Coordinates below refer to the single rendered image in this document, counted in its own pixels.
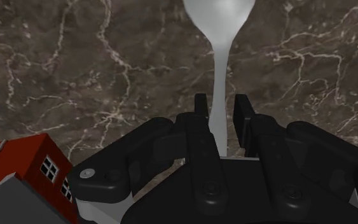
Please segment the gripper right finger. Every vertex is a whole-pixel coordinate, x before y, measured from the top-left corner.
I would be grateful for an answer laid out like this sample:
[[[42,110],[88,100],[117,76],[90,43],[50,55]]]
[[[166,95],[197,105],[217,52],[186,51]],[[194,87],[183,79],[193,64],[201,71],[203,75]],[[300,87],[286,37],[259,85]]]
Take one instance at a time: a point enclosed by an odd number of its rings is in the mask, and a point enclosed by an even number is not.
[[[245,156],[259,158],[270,203],[281,216],[306,216],[356,201],[358,147],[308,122],[280,126],[237,94],[233,123]]]

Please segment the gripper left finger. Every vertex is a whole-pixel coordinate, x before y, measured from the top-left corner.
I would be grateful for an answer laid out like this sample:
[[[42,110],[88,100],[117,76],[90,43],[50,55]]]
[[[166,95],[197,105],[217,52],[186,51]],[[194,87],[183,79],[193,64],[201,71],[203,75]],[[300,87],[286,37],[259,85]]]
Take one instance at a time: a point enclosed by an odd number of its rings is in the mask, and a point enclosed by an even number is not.
[[[206,96],[196,94],[192,112],[180,113],[174,121],[148,120],[72,168],[67,175],[72,195],[86,202],[121,202],[174,160],[185,158],[198,210],[223,213],[228,187],[208,118]]]

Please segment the white spoon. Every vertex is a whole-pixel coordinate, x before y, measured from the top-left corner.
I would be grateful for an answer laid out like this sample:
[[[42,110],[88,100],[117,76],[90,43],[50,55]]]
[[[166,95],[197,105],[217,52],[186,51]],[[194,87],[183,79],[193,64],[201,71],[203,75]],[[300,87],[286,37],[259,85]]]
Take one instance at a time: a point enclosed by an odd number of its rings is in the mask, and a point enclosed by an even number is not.
[[[219,155],[228,155],[226,73],[231,45],[247,21],[256,0],[183,0],[194,25],[208,39],[214,52],[214,87],[209,129]]]

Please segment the red toy barn house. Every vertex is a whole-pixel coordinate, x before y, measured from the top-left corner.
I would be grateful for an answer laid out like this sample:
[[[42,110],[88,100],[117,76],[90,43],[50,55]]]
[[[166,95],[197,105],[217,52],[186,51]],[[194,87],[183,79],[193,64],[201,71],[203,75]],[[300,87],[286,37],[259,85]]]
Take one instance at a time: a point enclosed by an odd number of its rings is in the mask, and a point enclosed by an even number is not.
[[[71,168],[48,134],[0,141],[0,224],[79,224]]]

